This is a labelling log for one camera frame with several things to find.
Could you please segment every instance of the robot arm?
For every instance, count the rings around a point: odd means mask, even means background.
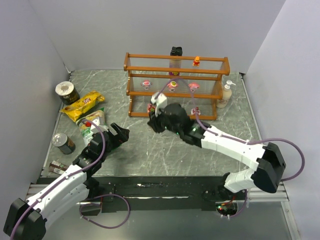
[[[54,182],[48,185],[41,192],[28,198],[26,201],[18,198],[15,200],[9,209],[3,231],[11,236],[14,226],[18,219],[26,211],[27,208],[35,204],[33,209],[28,212],[15,234],[15,240],[38,239],[41,240],[52,223],[55,222],[61,215],[69,210],[76,203],[87,198],[95,197],[99,191],[99,182],[92,178],[105,161],[107,154],[119,147],[122,143],[129,139],[129,130],[111,124],[111,127],[117,132],[113,135],[107,128],[102,128],[105,139],[105,152],[103,157],[87,170],[78,172],[77,174],[68,177],[61,182],[58,187],[54,187],[57,182],[65,178],[69,174],[75,173],[93,163],[102,152],[102,136],[97,133],[97,129],[91,129],[95,134],[87,147],[73,161],[72,165],[57,178]],[[50,191],[43,199],[42,196],[47,191]]]
[[[161,93],[156,98],[157,95],[158,93],[155,93],[151,98],[151,104],[155,105],[156,109],[149,113],[148,122],[156,133],[169,130],[179,135],[187,144],[220,152],[248,166],[246,170],[226,174],[224,187],[227,190],[237,193],[243,189],[258,187],[268,193],[277,191],[286,164],[276,144],[270,142],[268,145],[248,145],[222,137],[236,138],[202,122],[207,128],[204,130],[197,121],[189,118],[180,104],[167,105],[167,97]]]

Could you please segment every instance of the yellow chip bag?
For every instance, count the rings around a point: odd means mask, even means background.
[[[101,93],[97,91],[91,91],[78,101],[72,103],[70,106],[61,109],[60,112],[67,114],[69,118],[75,122],[82,114],[86,113],[97,103],[103,102],[104,100],[105,97],[102,96]]]

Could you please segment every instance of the wooden rack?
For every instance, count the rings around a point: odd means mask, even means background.
[[[149,117],[147,106],[145,112],[133,111],[135,97],[152,96],[159,92],[170,79],[184,79],[199,86],[194,90],[194,98],[209,99],[212,115],[200,115],[201,120],[217,119],[216,101],[222,99],[222,77],[230,74],[227,57],[200,57],[199,67],[193,66],[194,56],[147,55],[126,53],[123,69],[128,72],[126,95],[130,97],[130,117]],[[145,81],[152,85],[146,88]],[[189,88],[179,83],[177,89],[165,89],[167,97],[190,98]]]

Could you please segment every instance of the can lid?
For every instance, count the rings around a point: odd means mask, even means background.
[[[60,132],[52,137],[51,142],[55,147],[61,147],[67,142],[67,140],[68,136],[65,133]]]
[[[69,82],[69,81],[63,81],[60,82],[56,87],[55,87],[55,92],[59,96],[67,96],[72,93],[72,91],[75,89],[75,86]]]

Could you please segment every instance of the silver can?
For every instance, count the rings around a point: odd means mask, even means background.
[[[75,143],[63,132],[59,132],[52,137],[52,144],[60,149],[63,154],[71,154],[76,149]]]

